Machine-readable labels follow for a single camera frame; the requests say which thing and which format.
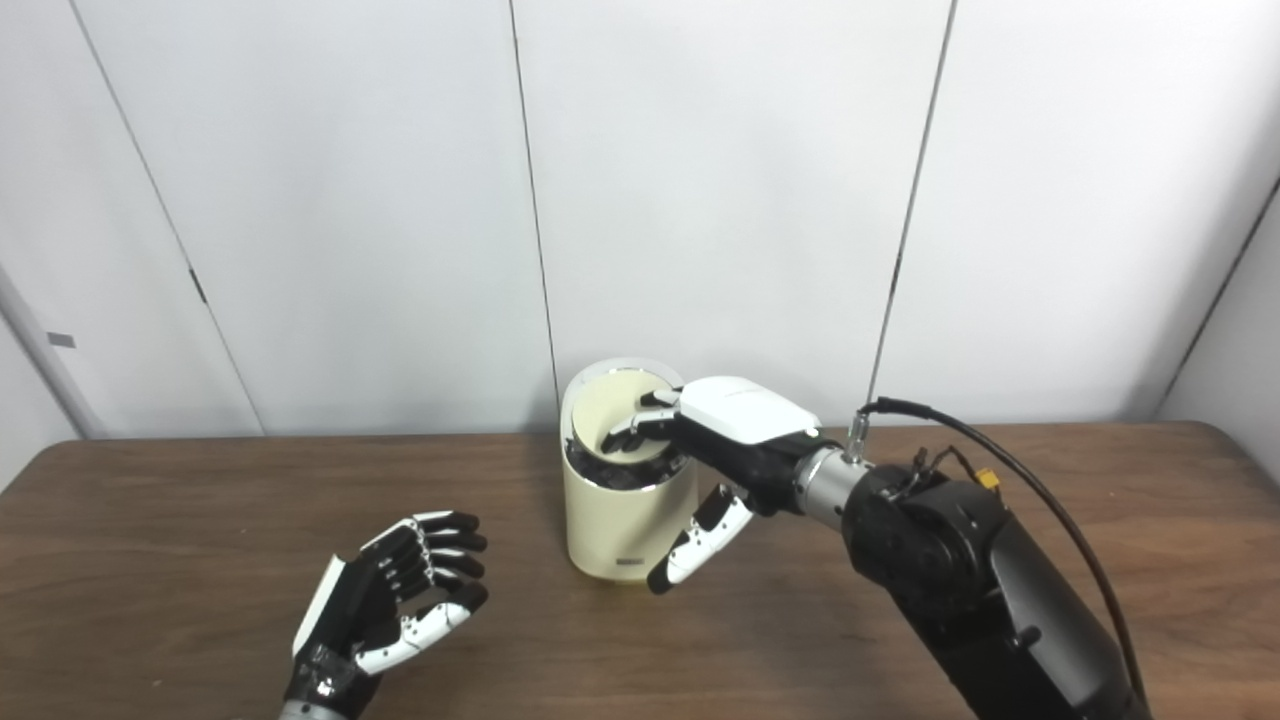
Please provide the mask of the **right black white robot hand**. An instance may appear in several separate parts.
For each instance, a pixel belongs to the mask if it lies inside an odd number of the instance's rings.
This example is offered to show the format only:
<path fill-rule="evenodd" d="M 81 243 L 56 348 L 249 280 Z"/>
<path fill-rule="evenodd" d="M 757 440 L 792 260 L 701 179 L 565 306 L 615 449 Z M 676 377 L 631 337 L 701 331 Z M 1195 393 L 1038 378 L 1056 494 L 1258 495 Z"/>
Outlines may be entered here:
<path fill-rule="evenodd" d="M 836 448 L 813 413 L 742 377 L 718 375 L 657 389 L 603 437 L 603 454 L 667 442 L 718 471 L 724 483 L 698 506 L 646 575 L 666 594 L 722 551 L 755 516 L 800 514 L 795 486 L 810 459 Z"/>

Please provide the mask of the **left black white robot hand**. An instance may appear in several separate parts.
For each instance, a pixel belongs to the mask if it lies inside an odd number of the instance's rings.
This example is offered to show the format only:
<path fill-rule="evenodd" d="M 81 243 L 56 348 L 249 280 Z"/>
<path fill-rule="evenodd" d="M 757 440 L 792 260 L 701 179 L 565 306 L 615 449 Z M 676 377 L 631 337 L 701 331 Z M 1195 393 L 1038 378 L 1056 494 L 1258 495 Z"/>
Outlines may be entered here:
<path fill-rule="evenodd" d="M 416 512 L 333 555 L 291 646 L 283 719 L 360 719 L 383 678 L 470 620 L 488 601 L 479 518 Z"/>

